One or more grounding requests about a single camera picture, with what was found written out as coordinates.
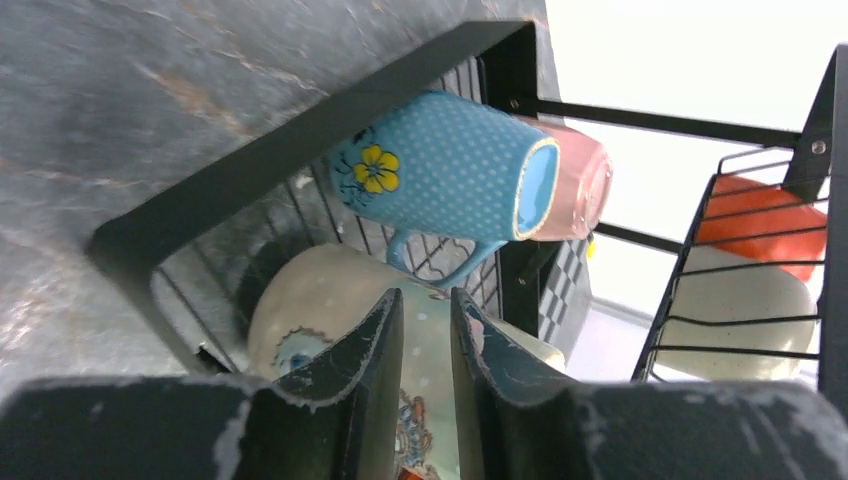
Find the blue cup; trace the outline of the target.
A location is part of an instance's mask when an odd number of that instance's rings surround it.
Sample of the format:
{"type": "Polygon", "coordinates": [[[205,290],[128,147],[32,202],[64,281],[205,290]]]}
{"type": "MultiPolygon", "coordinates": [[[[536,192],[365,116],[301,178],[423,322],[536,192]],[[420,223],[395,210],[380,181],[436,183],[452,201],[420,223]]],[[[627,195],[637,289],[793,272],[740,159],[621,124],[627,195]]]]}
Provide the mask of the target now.
{"type": "Polygon", "coordinates": [[[502,111],[431,90],[382,116],[326,156],[338,198],[393,229],[387,263],[408,270],[415,233],[475,246],[438,288],[461,283],[509,242],[549,216],[560,166],[558,142],[502,111]]]}

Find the cream mug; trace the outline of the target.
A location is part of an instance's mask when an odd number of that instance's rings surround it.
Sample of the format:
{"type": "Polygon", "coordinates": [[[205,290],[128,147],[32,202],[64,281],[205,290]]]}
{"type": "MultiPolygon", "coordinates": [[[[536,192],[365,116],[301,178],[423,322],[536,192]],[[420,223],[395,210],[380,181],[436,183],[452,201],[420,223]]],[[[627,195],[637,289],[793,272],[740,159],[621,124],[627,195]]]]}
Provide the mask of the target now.
{"type": "Polygon", "coordinates": [[[264,290],[237,479],[565,479],[568,378],[554,347],[342,244],[264,290]]]}

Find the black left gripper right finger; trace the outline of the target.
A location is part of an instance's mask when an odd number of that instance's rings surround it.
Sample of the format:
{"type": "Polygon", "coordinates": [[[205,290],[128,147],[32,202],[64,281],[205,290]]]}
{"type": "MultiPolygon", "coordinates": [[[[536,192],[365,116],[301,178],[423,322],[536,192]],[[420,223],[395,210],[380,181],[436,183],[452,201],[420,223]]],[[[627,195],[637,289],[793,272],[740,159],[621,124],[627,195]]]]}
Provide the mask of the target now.
{"type": "Polygon", "coordinates": [[[847,425],[783,382],[582,383],[451,292],[464,479],[843,479],[847,425]]]}

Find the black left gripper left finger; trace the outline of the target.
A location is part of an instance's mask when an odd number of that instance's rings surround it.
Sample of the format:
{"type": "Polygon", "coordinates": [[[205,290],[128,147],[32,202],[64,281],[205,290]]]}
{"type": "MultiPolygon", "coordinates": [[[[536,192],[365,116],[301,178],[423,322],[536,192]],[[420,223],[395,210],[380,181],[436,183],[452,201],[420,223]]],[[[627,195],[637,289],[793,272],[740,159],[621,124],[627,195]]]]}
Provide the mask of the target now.
{"type": "Polygon", "coordinates": [[[5,479],[391,479],[403,297],[275,382],[55,377],[1,406],[5,479]]]}

